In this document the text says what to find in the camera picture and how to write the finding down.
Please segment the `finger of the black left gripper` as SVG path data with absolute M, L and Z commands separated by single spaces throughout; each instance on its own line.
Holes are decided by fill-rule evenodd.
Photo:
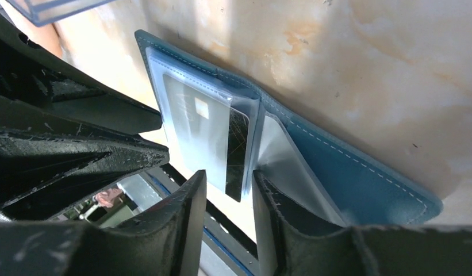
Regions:
M 168 160 L 163 145 L 0 95 L 0 210 L 11 219 L 49 219 Z
M 57 57 L 0 13 L 0 95 L 129 135 L 158 130 L 160 112 Z

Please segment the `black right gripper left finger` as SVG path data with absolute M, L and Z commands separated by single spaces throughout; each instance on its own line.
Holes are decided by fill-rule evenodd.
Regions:
M 120 275 L 197 275 L 206 210 L 206 172 L 122 222 Z

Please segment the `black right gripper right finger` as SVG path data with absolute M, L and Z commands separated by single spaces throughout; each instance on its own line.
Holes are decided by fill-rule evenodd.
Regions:
M 253 172 L 261 275 L 353 275 L 354 248 L 345 229 L 311 213 Z

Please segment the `clear acrylic card box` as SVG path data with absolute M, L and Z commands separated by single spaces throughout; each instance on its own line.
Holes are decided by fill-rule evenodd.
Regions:
M 81 12 L 105 5 L 112 0 L 8 0 L 33 25 L 41 27 Z

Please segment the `blue leather card holder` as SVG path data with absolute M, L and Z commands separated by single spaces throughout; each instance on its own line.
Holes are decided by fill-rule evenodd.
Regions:
M 257 95 L 282 122 L 345 219 L 353 224 L 423 224 L 443 210 L 430 191 L 289 110 L 247 78 L 137 30 L 142 56 L 150 48 L 196 72 Z

